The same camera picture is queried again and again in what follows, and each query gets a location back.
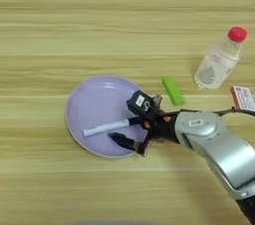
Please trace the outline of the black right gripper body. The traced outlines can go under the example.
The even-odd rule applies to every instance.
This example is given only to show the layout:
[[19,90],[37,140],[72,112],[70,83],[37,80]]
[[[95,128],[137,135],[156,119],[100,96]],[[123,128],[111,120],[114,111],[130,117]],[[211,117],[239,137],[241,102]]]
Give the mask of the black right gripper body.
[[145,115],[141,118],[141,126],[147,130],[144,141],[137,148],[137,153],[146,155],[151,143],[170,140],[179,144],[175,133],[175,123],[180,112],[164,112],[154,110],[152,116]]

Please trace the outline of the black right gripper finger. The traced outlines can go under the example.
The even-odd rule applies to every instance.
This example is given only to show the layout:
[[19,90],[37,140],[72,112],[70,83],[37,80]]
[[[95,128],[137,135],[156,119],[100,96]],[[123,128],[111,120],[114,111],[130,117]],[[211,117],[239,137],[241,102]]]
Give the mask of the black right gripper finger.
[[152,98],[153,99],[153,103],[157,108],[160,108],[160,104],[162,101],[162,96],[161,95],[156,95],[155,97]]
[[119,146],[135,151],[137,153],[145,153],[145,145],[142,142],[126,137],[124,134],[112,132],[109,137]]

